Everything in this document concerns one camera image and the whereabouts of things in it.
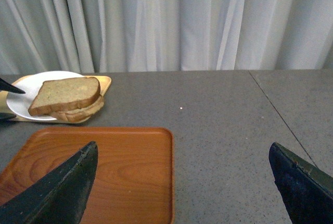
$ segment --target bread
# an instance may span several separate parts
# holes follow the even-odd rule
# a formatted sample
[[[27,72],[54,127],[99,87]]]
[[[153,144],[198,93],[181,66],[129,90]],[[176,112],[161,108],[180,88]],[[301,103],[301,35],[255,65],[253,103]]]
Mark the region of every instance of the bread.
[[[100,84],[95,77],[45,81],[28,112],[31,116],[38,116],[85,108],[99,97]]]
[[[78,108],[70,111],[51,112],[49,115],[54,118],[57,118],[58,120],[63,120],[68,122],[78,122],[93,115],[94,113],[99,111],[103,106],[104,106],[104,97],[100,95],[97,101],[95,101],[92,105],[89,105],[88,107]]]

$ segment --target white plate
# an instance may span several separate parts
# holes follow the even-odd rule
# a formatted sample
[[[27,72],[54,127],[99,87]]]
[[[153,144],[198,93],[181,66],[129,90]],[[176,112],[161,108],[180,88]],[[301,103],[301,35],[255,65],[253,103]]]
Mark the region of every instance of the white plate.
[[[16,115],[38,121],[53,121],[51,116],[31,116],[28,112],[32,101],[37,96],[44,81],[60,80],[65,78],[82,77],[83,75],[69,71],[48,71],[34,74],[15,84],[16,87],[25,91],[25,94],[8,93],[7,105]]]

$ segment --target orange tray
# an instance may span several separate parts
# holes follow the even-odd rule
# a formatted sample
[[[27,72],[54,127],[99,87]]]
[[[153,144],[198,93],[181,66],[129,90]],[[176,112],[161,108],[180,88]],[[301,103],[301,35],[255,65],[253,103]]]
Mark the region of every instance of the orange tray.
[[[35,132],[0,175],[0,205],[89,141],[98,145],[81,223],[173,223],[173,135],[164,128],[50,127]]]

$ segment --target white curtain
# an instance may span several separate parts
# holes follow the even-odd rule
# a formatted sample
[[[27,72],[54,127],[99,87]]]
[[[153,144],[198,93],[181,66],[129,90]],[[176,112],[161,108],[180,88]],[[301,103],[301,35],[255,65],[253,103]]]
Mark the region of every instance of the white curtain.
[[[0,74],[333,68],[333,0],[0,0]]]

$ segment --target gray countertop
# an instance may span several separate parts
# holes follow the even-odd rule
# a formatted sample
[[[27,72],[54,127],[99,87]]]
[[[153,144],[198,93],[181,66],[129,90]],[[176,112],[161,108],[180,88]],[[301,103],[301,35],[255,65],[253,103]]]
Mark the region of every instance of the gray countertop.
[[[268,161],[273,142],[333,175],[332,70],[103,75],[112,78],[106,103],[79,126],[174,134],[175,223],[291,223]],[[32,133],[49,126],[1,122],[0,171]]]

